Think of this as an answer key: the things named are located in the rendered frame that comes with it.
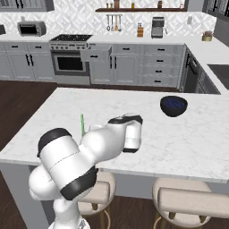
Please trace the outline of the grey cupboards with drawers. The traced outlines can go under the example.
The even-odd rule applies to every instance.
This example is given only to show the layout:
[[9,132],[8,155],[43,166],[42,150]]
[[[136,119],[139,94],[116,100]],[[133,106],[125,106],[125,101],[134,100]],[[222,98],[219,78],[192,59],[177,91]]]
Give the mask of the grey cupboards with drawers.
[[89,61],[92,84],[177,86],[184,45],[106,44],[112,53],[106,61]]

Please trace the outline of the black dishwasher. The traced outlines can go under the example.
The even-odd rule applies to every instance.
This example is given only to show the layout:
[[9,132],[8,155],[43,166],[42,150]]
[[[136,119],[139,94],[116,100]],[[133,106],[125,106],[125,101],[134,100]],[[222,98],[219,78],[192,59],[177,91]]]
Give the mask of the black dishwasher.
[[200,66],[194,55],[189,52],[185,63],[186,77],[184,82],[184,93],[194,93],[199,77]]

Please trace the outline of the grey wall cupboards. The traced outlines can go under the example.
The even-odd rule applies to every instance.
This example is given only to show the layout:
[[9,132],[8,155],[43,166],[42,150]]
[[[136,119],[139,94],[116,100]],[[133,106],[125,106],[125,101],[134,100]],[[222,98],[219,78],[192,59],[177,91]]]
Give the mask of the grey wall cupboards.
[[54,0],[0,0],[0,12],[52,12]]

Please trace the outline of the dark wooden wall shelf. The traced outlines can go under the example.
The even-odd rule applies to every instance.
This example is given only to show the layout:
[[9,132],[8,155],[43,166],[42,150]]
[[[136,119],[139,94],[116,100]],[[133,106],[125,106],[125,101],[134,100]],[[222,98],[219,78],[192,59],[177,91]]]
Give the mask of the dark wooden wall shelf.
[[139,12],[187,12],[187,9],[183,8],[98,8],[96,13],[108,13],[108,12],[121,12],[121,13],[139,13]]

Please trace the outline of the potted plant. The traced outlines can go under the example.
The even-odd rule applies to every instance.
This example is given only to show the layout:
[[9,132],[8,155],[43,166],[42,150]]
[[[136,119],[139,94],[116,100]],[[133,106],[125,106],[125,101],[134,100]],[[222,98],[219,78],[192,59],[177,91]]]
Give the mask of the potted plant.
[[213,32],[211,30],[207,30],[202,34],[203,41],[211,41],[213,38]]

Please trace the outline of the beige round bar stool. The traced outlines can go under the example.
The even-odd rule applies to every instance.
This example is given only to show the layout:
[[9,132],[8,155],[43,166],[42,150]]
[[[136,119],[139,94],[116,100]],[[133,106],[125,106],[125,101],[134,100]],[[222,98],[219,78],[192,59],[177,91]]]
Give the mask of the beige round bar stool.
[[211,217],[229,218],[229,195],[213,193],[205,182],[157,178],[152,187],[156,208],[153,229],[167,223],[179,229],[202,229]]
[[99,215],[99,229],[111,227],[110,204],[114,199],[115,191],[115,177],[109,172],[99,171],[95,186],[79,202],[79,210],[83,216]]

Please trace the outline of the wooden knife block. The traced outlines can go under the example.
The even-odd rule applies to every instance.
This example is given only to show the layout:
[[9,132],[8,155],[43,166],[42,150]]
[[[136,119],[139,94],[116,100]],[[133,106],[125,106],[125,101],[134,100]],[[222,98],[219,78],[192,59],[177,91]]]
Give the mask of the wooden knife block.
[[138,29],[137,29],[137,37],[138,38],[142,38],[143,37],[143,33],[144,33],[143,30],[144,29],[143,29],[141,23],[138,23]]

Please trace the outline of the grey base cupboard run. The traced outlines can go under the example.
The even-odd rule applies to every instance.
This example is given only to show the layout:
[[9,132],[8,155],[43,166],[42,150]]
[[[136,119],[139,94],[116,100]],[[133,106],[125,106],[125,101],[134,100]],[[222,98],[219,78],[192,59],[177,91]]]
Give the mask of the grey base cupboard run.
[[47,42],[4,41],[3,46],[17,81],[55,81]]

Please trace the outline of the dark sink basin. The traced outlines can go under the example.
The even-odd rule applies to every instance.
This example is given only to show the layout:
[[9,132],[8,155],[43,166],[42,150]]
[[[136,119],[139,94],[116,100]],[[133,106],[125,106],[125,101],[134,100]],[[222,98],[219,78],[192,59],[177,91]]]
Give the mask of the dark sink basin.
[[209,64],[208,67],[229,90],[229,64]]

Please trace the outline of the steel oven with hob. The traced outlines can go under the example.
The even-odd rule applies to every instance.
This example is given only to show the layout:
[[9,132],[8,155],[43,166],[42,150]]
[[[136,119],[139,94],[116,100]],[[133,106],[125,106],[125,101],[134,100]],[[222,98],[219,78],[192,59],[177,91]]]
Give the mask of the steel oven with hob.
[[81,57],[91,35],[60,34],[49,41],[55,78],[58,84],[89,85],[89,63]]

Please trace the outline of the rail with hanging tools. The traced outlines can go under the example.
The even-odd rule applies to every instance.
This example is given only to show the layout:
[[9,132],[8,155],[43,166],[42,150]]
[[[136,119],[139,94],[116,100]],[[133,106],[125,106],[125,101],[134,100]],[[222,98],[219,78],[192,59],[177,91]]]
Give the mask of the rail with hanging tools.
[[121,14],[108,14],[107,19],[107,31],[122,31],[122,15]]

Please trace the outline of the dark glass wall cupboard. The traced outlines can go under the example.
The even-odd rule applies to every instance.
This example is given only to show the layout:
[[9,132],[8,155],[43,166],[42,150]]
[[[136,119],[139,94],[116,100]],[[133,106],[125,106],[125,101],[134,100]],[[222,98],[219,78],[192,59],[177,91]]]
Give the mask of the dark glass wall cupboard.
[[204,0],[202,12],[229,22],[229,0]]

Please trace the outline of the silver coffee machine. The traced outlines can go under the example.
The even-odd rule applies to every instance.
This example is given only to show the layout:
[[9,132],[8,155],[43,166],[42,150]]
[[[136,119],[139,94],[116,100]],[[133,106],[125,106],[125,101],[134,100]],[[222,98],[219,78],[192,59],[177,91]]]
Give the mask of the silver coffee machine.
[[152,19],[151,37],[162,38],[165,25],[164,17],[154,17]]

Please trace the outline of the dark blue bowl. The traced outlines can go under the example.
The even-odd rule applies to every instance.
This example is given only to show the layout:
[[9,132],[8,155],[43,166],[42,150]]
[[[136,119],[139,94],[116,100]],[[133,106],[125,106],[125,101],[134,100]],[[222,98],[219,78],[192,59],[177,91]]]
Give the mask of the dark blue bowl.
[[177,96],[165,96],[160,100],[160,108],[169,117],[182,115],[188,106],[186,99]]

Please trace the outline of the silver toaster oven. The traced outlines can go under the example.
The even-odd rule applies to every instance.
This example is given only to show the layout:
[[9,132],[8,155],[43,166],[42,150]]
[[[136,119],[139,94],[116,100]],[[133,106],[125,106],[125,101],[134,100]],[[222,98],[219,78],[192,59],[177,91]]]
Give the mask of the silver toaster oven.
[[41,37],[47,34],[47,26],[43,21],[20,21],[17,28],[22,37]]

